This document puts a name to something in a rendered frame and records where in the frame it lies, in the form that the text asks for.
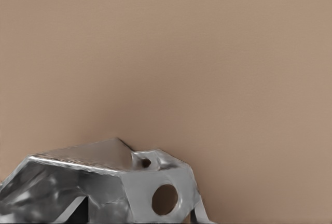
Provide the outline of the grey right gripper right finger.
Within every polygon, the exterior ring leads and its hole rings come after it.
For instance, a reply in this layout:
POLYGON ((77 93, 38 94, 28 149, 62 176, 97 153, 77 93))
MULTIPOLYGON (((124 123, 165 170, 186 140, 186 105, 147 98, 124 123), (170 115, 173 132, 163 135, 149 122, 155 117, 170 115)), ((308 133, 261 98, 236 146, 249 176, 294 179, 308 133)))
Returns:
POLYGON ((193 223, 213 223, 208 218, 193 171, 187 163, 160 149, 133 154, 151 161, 147 168, 121 175, 134 222, 181 223, 190 215, 193 223), (178 195, 174 208, 166 215, 159 215, 152 208, 153 195, 162 185, 173 186, 178 195))

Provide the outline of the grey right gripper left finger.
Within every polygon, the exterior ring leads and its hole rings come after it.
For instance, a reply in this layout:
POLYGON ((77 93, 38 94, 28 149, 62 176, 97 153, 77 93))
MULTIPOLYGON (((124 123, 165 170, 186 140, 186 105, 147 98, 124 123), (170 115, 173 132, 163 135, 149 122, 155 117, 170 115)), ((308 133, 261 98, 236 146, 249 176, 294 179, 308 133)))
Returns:
POLYGON ((116 138, 27 156, 0 185, 0 223, 131 223, 131 168, 116 138))

